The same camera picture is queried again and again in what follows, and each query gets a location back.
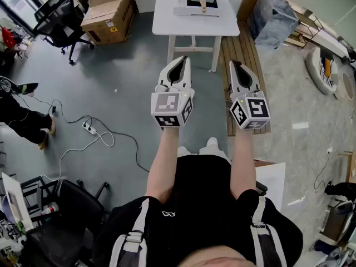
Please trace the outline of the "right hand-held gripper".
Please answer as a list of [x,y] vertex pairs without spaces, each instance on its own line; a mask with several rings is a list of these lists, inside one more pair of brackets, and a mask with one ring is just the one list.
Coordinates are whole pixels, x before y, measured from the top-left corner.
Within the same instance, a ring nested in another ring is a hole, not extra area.
[[271,115],[258,76],[236,60],[229,62],[229,69],[232,101],[229,111],[239,129],[256,130],[265,127]]

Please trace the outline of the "large cardboard box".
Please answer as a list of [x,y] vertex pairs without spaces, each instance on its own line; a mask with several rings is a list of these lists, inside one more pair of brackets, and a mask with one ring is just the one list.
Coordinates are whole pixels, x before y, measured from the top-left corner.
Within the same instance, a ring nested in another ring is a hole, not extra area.
[[81,27],[95,45],[124,42],[134,16],[134,0],[116,0],[89,7]]

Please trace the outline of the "black mesh office chair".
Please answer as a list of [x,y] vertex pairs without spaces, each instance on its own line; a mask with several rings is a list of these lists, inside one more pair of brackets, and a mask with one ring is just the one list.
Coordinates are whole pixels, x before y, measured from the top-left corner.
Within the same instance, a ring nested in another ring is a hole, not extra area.
[[48,0],[34,14],[37,21],[34,27],[36,34],[45,36],[47,42],[53,47],[61,49],[70,47],[69,64],[74,65],[72,59],[75,45],[79,42],[94,49],[94,44],[82,38],[85,34],[81,27],[83,13],[75,7],[74,0]]

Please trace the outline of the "metal frame rack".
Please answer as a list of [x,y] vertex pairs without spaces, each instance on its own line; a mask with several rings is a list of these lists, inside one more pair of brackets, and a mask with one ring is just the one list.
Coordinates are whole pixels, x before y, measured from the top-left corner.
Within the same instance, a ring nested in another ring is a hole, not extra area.
[[340,57],[343,64],[356,68],[356,48],[321,21],[310,10],[289,1],[299,19],[297,28],[285,40],[286,43],[305,48],[309,42],[318,44]]

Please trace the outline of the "cluttered white desk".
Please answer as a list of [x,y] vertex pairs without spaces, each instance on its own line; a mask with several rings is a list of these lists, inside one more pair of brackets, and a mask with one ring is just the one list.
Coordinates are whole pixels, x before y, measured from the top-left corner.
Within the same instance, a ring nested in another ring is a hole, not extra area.
[[2,180],[14,221],[17,224],[22,223],[25,232],[28,232],[33,229],[34,226],[25,204],[21,184],[5,173],[2,173]]

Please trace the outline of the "white table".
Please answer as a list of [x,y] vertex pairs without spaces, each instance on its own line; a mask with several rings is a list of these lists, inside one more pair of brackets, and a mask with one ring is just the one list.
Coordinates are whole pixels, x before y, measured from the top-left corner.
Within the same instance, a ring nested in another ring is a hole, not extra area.
[[[237,17],[229,0],[217,0],[221,16],[176,16],[173,13],[177,0],[156,0],[152,32],[168,36],[167,63],[174,59],[176,52],[211,52],[211,72],[216,71],[223,37],[237,37],[240,34]],[[197,46],[196,36],[214,37],[212,47]]]

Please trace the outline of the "white flat board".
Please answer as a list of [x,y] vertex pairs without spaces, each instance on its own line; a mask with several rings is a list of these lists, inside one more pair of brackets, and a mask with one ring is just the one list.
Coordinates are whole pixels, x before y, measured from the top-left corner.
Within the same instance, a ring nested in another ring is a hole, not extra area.
[[272,163],[255,160],[256,180],[266,186],[268,197],[278,211],[281,211],[284,194],[286,163]]

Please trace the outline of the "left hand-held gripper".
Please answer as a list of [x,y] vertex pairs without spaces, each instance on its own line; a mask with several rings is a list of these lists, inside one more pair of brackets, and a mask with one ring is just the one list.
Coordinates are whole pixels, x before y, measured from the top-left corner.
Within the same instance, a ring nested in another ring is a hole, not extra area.
[[151,116],[160,127],[185,126],[194,108],[191,60],[180,56],[162,69],[151,94]]

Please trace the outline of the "black bag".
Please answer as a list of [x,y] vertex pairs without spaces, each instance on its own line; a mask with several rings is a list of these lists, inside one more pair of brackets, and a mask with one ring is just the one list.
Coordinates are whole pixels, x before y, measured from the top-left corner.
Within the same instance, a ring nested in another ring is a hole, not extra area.
[[351,182],[341,182],[336,185],[332,185],[332,182],[328,182],[324,192],[327,195],[345,196],[347,200],[356,201],[356,184]]

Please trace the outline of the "wooden slatted platform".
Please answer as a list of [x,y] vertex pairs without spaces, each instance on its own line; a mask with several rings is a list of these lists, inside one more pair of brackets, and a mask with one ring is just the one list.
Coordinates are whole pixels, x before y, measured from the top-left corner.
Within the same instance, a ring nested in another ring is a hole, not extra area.
[[266,93],[265,81],[255,42],[250,33],[249,26],[244,22],[238,22],[240,34],[237,37],[223,37],[220,45],[219,64],[222,73],[226,108],[232,105],[230,98],[231,78],[229,61],[237,60],[250,68],[258,77],[260,89]]

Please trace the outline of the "grey plastic wrapped bundle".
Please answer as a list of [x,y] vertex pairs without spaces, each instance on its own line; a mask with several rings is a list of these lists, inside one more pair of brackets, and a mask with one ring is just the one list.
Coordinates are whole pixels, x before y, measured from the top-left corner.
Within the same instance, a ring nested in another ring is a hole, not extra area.
[[299,19],[286,0],[257,0],[250,15],[256,45],[277,49],[296,30]]

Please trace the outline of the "grey round pet bed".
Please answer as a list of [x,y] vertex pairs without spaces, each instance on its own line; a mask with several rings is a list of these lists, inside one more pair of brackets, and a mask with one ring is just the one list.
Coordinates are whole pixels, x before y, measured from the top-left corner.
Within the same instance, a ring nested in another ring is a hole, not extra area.
[[328,49],[315,47],[308,52],[305,61],[317,88],[325,95],[335,93],[339,78],[333,54]]

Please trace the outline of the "person's left forearm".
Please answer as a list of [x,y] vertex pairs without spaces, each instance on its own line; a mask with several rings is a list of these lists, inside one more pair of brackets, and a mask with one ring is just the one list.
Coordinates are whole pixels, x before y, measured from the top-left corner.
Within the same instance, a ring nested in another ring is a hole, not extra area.
[[169,199],[174,186],[178,146],[179,129],[164,128],[149,171],[145,194],[158,199],[162,204]]

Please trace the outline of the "person's right leg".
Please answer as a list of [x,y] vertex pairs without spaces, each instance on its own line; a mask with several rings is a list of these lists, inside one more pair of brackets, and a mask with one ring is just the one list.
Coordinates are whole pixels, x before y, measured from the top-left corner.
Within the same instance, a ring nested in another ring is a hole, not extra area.
[[210,137],[206,143],[206,146],[199,150],[199,155],[214,155],[218,157],[222,157],[229,164],[231,164],[231,160],[228,158],[226,153],[219,149],[217,138]]

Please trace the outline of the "person's right forearm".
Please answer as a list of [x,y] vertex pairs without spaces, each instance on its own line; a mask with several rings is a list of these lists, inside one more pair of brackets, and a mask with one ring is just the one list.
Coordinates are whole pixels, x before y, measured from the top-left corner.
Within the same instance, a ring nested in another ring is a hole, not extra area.
[[230,190],[235,199],[238,199],[244,191],[256,188],[253,152],[251,131],[237,128],[230,174]]

